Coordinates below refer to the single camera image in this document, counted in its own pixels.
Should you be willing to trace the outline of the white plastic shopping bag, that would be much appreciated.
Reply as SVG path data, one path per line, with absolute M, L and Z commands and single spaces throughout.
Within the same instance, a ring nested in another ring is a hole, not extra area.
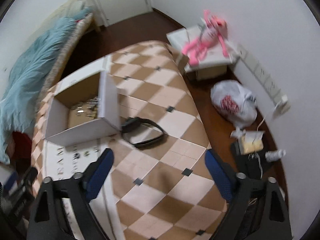
M 210 90 L 210 99 L 214 108 L 234 127 L 249 127 L 257 118 L 255 96 L 238 81 L 216 83 Z

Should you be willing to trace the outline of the checkered printed tablecloth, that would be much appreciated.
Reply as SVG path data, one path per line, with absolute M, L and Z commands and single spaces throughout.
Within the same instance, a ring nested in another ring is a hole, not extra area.
M 93 62 L 63 81 L 65 87 L 105 68 L 119 89 L 120 117 L 157 124 L 75 146 L 72 153 L 43 137 L 49 102 L 59 88 L 50 88 L 42 102 L 31 154 L 40 178 L 64 179 L 82 171 L 104 146 L 114 152 L 111 174 L 93 202 L 111 239 L 210 239 L 227 211 L 204 163 L 210 143 L 180 74 L 182 64 L 169 45 L 148 41 Z

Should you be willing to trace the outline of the white wall power strip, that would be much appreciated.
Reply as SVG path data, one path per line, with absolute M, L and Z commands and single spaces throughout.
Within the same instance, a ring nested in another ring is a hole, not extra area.
M 260 61 L 257 60 L 242 44 L 238 44 L 237 51 L 244 65 L 263 87 L 273 104 L 276 105 L 276 103 L 281 99 L 281 96 L 285 93 L 281 91 L 270 73 L 261 65 Z M 291 105 L 288 99 L 288 102 L 285 106 L 276 110 L 276 115 L 282 115 L 286 113 L 290 107 Z

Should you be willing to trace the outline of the pink panther plush toy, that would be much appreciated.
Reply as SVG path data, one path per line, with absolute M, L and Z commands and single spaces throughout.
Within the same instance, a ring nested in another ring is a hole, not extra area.
M 227 23 L 224 19 L 212 15 L 209 10 L 204 10 L 205 25 L 200 35 L 187 43 L 181 53 L 189 58 L 189 65 L 194 67 L 200 61 L 206 58 L 207 52 L 218 43 L 222 48 L 224 57 L 229 57 L 229 53 L 225 44 L 224 34 L 227 31 Z

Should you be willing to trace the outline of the white cardboard box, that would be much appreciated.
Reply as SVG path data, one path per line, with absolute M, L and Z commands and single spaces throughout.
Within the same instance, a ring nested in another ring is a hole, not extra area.
M 45 139 L 68 147 L 119 131 L 117 87 L 106 71 L 100 71 L 53 97 Z

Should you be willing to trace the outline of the clear plastic bottle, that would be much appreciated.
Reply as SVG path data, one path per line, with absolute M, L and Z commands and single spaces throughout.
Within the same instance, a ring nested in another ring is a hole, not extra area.
M 285 150 L 268 151 L 265 153 L 265 159 L 268 163 L 271 163 L 280 160 L 285 155 Z

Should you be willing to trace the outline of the yellow tissue pack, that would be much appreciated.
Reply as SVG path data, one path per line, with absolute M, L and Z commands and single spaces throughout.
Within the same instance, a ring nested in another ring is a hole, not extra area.
M 240 154 L 246 155 L 254 152 L 259 152 L 264 148 L 263 145 L 263 135 L 264 132 L 258 131 L 248 131 L 238 140 Z

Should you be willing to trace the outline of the black bag on floor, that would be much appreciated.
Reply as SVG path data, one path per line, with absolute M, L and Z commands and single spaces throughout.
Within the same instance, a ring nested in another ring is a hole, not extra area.
M 238 171 L 244 173 L 251 179 L 261 179 L 263 174 L 273 165 L 272 163 L 267 162 L 265 158 L 265 150 L 261 150 L 257 153 L 241 155 L 238 141 L 231 143 L 230 150 Z

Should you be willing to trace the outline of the white cloth covered box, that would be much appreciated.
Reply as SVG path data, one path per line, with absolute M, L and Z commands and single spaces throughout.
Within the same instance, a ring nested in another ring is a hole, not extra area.
M 204 31 L 197 26 L 178 29 L 167 34 L 168 41 L 178 51 L 182 51 L 183 48 L 199 37 L 204 37 Z M 238 59 L 240 59 L 239 53 L 231 42 L 224 39 L 224 46 L 221 46 L 218 38 L 207 49 L 201 49 L 199 45 L 195 45 L 195 47 L 190 48 L 186 56 L 189 57 L 189 61 L 195 58 L 196 62 L 193 65 L 187 63 L 182 73 L 189 80 L 197 81 L 213 79 L 226 74 L 227 67 L 236 64 Z

